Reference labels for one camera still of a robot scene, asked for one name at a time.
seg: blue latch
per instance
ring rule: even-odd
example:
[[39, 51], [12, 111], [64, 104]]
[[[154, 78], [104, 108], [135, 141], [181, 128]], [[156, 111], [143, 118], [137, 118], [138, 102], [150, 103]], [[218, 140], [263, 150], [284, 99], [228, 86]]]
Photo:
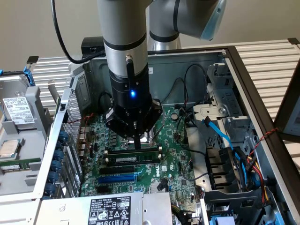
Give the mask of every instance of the blue latch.
[[33, 76], [30, 69], [28, 69], [27, 66], [25, 66], [23, 72], [27, 76], [30, 86], [35, 86], [36, 84], [34, 83]]

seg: warning label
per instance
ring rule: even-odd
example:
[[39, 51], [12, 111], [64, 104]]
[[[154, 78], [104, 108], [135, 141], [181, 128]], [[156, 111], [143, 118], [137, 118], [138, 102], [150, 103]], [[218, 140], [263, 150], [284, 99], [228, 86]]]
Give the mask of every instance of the warning label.
[[11, 120], [15, 122], [16, 125], [34, 123], [25, 97], [4, 98], [3, 102]]
[[88, 225], [129, 225], [130, 196], [92, 199]]

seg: circuit board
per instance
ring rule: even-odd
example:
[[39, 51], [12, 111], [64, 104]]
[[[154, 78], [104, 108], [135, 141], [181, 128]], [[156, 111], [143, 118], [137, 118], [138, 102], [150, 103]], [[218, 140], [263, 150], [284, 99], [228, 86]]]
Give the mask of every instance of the circuit board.
[[[184, 150], [176, 141], [176, 126], [177, 121], [171, 119], [172, 113], [179, 115], [179, 110], [173, 107], [164, 107], [163, 115], [157, 121], [154, 131], [159, 131], [156, 139], [156, 145], [162, 146], [163, 159], [159, 163], [135, 165], [135, 173], [137, 173], [136, 181], [132, 182], [117, 182], [99, 184], [98, 178], [101, 176], [99, 170], [106, 168], [105, 163], [105, 147], [109, 144], [112, 150], [119, 151], [124, 147], [123, 139], [116, 136], [115, 133], [109, 131], [105, 126], [101, 116], [95, 117], [91, 123], [91, 131], [94, 131], [94, 137], [91, 138], [91, 143], [97, 143], [97, 149], [91, 157], [89, 151], [86, 150], [83, 157], [84, 180], [81, 189], [81, 196], [93, 196], [102, 194], [119, 194], [129, 192], [157, 192], [157, 185], [163, 178], [168, 180], [168, 191], [172, 204], [177, 204], [183, 210], [195, 210], [195, 200], [191, 200], [191, 195], [196, 195], [195, 185], [193, 181], [187, 181], [182, 176], [182, 170], [190, 160], [190, 152]], [[178, 133], [181, 140], [184, 137], [184, 123], [179, 124]], [[185, 174], [190, 179], [194, 178], [193, 170], [188, 166]], [[99, 193], [98, 187], [105, 186], [109, 189], [108, 193]]]

